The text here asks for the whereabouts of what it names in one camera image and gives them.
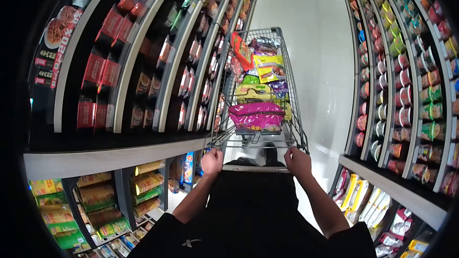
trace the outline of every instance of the shopping cart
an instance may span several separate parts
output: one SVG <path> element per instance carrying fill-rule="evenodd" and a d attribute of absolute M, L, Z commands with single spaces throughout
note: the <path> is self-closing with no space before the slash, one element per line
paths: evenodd
<path fill-rule="evenodd" d="M 263 99 L 264 102 L 274 102 L 278 104 L 283 110 L 286 110 L 290 104 L 291 118 L 284 120 L 280 124 L 278 131 L 266 130 L 248 130 L 244 128 L 237 128 L 228 114 L 228 108 L 241 103 L 259 102 L 259 99 L 246 99 L 243 98 L 244 94 L 237 95 L 236 89 L 239 83 L 236 76 L 231 71 L 231 56 L 234 51 L 230 44 L 231 34 L 227 34 L 224 48 L 219 60 L 219 72 L 214 87 L 220 87 L 218 103 L 213 106 L 212 112 L 209 114 L 209 119 L 214 118 L 214 126 L 210 132 L 210 142 L 207 147 L 228 148 L 228 147 L 241 147 L 241 148 L 290 148 L 296 146 L 309 154 L 307 137 L 303 131 L 301 124 L 301 112 L 298 106 L 298 94 L 296 93 L 295 79 L 290 65 L 290 59 L 285 45 L 282 30 L 279 27 L 272 27 L 270 29 L 248 30 L 238 32 L 239 36 L 250 45 L 250 42 L 258 36 L 275 39 L 280 47 L 277 50 L 278 55 L 283 56 L 284 60 L 284 73 L 285 80 L 288 85 L 288 97 L 280 96 L 283 93 L 272 92 L 270 93 L 271 99 Z M 288 172 L 286 168 L 279 167 L 249 167 L 249 166 L 236 166 L 224 165 L 226 170 L 239 170 L 239 171 L 258 171 L 258 172 Z"/>

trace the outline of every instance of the metal wire basket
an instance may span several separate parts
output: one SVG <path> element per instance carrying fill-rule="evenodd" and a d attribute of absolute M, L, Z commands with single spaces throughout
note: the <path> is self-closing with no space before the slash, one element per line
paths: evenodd
<path fill-rule="evenodd" d="M 309 154 L 307 137 L 303 131 L 301 124 L 301 112 L 298 106 L 298 94 L 296 93 L 295 79 L 293 77 L 293 70 L 290 65 L 290 59 L 285 45 L 282 30 L 279 27 L 272 27 L 270 29 L 249 30 L 238 32 L 239 36 L 250 45 L 250 42 L 258 37 L 267 37 L 275 39 L 280 47 L 277 50 L 278 55 L 283 56 L 284 60 L 284 74 L 288 86 L 288 98 L 279 98 L 284 93 L 271 92 L 268 99 L 243 99 L 244 95 L 236 95 L 235 91 L 240 85 L 236 76 L 230 68 L 231 55 L 234 51 L 230 44 L 231 34 L 228 34 L 225 42 L 224 49 L 220 57 L 219 68 L 221 70 L 220 82 L 220 98 L 218 105 L 215 106 L 210 118 L 214 118 L 214 126 L 211 130 L 211 140 L 209 147 L 245 147 L 245 148 L 290 148 L 296 146 L 303 149 Z M 286 110 L 287 105 L 290 104 L 291 118 L 284 117 L 280 124 L 280 129 L 277 131 L 267 130 L 249 130 L 244 128 L 237 128 L 229 117 L 228 108 L 237 104 L 245 104 L 251 102 L 274 102 L 278 104 L 283 110 Z"/>

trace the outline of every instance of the aisle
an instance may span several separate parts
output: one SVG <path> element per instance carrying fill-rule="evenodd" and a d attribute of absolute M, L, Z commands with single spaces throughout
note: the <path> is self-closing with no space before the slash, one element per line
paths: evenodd
<path fill-rule="evenodd" d="M 329 191 L 344 152 L 352 113 L 354 57 L 344 0 L 257 0 L 250 29 L 282 29 L 295 74 L 312 171 Z M 314 226 L 297 185 L 298 210 Z"/>

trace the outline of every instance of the hand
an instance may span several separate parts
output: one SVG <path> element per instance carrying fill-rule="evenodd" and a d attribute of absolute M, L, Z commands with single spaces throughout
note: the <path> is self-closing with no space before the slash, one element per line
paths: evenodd
<path fill-rule="evenodd" d="M 202 157 L 201 167 L 204 175 L 217 176 L 223 168 L 223 152 L 213 147 Z"/>
<path fill-rule="evenodd" d="M 296 148 L 296 146 L 287 150 L 284 155 L 284 159 L 285 163 L 287 164 L 287 169 L 297 178 L 300 176 L 312 176 L 311 157 L 300 151 L 298 148 Z"/>

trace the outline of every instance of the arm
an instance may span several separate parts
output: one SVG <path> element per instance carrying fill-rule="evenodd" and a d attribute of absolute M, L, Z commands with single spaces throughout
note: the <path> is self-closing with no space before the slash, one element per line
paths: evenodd
<path fill-rule="evenodd" d="M 295 175 L 311 203 L 314 218 L 326 238 L 349 228 L 346 218 L 335 202 L 324 192 L 311 173 L 311 158 L 296 147 L 284 155 L 289 171 Z"/>
<path fill-rule="evenodd" d="M 201 180 L 172 212 L 182 223 L 187 223 L 206 207 L 210 188 L 223 168 L 223 152 L 212 148 L 202 157 L 201 167 L 204 171 Z"/>

